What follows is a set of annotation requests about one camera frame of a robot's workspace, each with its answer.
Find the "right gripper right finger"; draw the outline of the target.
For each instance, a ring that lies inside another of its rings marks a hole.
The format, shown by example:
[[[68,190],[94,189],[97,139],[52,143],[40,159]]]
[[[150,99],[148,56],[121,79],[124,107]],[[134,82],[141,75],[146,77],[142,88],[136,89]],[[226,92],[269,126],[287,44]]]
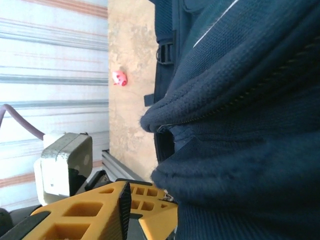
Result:
[[[153,184],[131,184],[130,239],[173,240],[178,205]]]

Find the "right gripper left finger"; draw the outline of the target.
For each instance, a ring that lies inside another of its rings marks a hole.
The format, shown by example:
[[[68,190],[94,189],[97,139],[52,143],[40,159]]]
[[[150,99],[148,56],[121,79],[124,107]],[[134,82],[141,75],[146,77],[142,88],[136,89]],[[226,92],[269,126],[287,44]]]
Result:
[[[117,181],[36,209],[4,238],[125,240],[130,211],[130,184]]]

